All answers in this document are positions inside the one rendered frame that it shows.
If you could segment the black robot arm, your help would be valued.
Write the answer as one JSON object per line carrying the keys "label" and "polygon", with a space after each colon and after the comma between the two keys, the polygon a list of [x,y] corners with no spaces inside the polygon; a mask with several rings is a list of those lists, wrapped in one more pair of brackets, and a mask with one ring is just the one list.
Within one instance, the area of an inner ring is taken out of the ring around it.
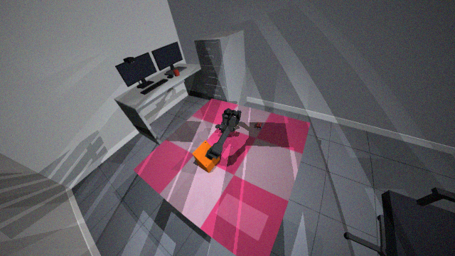
{"label": "black robot arm", "polygon": [[[235,116],[235,117],[234,117]],[[226,124],[221,123],[219,126],[219,130],[224,131],[219,138],[218,142],[213,144],[209,150],[207,150],[207,153],[205,154],[205,157],[212,160],[218,159],[218,157],[221,155],[222,150],[223,150],[223,144],[225,140],[227,139],[230,131],[232,128],[236,127],[240,121],[239,117],[239,112],[236,110],[231,110],[230,108],[226,109],[224,113],[222,114],[223,117],[223,122],[227,122]]]}

